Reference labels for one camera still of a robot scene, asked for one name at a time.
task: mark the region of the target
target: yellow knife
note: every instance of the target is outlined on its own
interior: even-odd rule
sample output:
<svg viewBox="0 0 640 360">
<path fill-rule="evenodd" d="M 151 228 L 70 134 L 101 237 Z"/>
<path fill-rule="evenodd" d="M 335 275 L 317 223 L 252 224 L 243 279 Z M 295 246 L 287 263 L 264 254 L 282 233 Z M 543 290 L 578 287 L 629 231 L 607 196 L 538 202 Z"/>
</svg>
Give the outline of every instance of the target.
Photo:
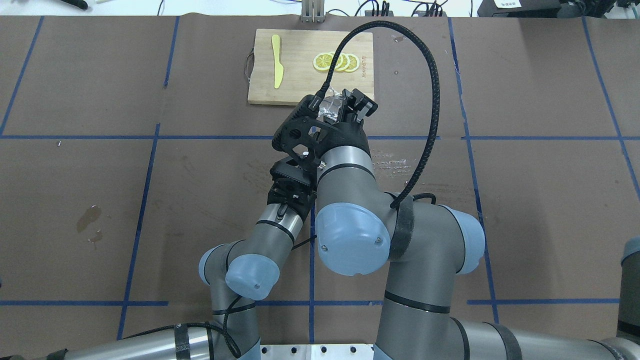
<svg viewBox="0 0 640 360">
<path fill-rule="evenodd" d="M 273 77 L 273 87 L 279 88 L 284 75 L 284 66 L 280 63 L 280 35 L 273 34 L 271 37 L 271 45 L 273 46 L 273 63 L 275 64 L 275 73 Z"/>
</svg>

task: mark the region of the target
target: cutting board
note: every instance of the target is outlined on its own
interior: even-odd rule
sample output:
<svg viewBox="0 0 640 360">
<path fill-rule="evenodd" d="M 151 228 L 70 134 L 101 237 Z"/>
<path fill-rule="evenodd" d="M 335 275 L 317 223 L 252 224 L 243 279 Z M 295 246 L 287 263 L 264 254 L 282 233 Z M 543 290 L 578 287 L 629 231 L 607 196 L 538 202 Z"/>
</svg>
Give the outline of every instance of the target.
<svg viewBox="0 0 640 360">
<path fill-rule="evenodd" d="M 280 88 L 273 87 L 274 63 L 271 36 L 280 35 L 280 63 L 284 76 Z M 326 79 L 327 71 L 318 71 L 313 60 L 319 53 L 335 51 L 348 33 L 345 31 L 257 29 L 255 56 L 248 102 L 250 104 L 297 105 L 307 94 L 315 94 Z M 359 33 L 344 48 L 360 58 L 360 68 L 354 72 L 334 72 L 331 87 L 358 88 L 371 99 L 373 91 L 373 34 Z"/>
</svg>

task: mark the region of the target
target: lemon slice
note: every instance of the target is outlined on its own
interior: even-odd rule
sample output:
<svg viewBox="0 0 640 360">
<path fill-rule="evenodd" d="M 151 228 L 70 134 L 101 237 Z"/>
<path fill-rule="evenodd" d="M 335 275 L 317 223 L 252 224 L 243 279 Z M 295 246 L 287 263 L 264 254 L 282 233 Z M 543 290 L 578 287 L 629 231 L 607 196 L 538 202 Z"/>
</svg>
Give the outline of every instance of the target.
<svg viewBox="0 0 640 360">
<path fill-rule="evenodd" d="M 344 72 L 354 72 L 360 67 L 360 58 L 354 54 L 345 54 L 349 58 L 349 66 L 344 69 Z"/>
<path fill-rule="evenodd" d="M 340 57 L 338 57 L 338 62 L 335 64 L 335 70 L 344 71 L 346 68 L 349 67 L 350 62 L 351 61 L 349 60 L 349 56 L 346 56 L 345 54 L 340 54 Z"/>
<path fill-rule="evenodd" d="M 333 54 L 319 53 L 314 58 L 314 68 L 320 71 L 327 71 L 331 67 L 332 60 L 333 60 Z"/>
</svg>

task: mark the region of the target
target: white label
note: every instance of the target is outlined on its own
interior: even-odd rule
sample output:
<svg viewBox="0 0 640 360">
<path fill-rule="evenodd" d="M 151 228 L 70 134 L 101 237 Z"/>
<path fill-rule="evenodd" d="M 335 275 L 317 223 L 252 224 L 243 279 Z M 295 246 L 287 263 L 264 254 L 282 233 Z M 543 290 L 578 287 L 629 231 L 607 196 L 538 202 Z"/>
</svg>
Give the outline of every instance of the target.
<svg viewBox="0 0 640 360">
<path fill-rule="evenodd" d="M 520 0 L 493 0 L 495 5 L 500 9 L 513 9 L 522 7 Z"/>
</svg>

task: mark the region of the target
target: water spill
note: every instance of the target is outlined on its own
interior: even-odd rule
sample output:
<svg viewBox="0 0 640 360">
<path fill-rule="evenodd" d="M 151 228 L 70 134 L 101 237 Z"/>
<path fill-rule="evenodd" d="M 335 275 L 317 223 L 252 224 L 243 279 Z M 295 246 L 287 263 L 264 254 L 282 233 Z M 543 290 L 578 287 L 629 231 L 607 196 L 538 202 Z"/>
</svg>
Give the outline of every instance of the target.
<svg viewBox="0 0 640 360">
<path fill-rule="evenodd" d="M 98 220 L 100 214 L 102 214 L 102 209 L 100 209 L 100 206 L 93 205 L 92 207 L 88 208 L 76 223 L 76 230 L 78 231 L 78 233 L 83 232 L 84 230 L 86 230 L 86 227 L 89 226 L 90 223 Z"/>
<path fill-rule="evenodd" d="M 97 249 L 98 247 L 95 246 L 95 243 L 97 243 L 98 241 L 102 240 L 102 231 L 101 230 L 97 230 L 95 232 L 95 236 L 93 238 L 88 239 L 88 241 L 90 243 L 93 243 L 93 248 Z"/>
</svg>

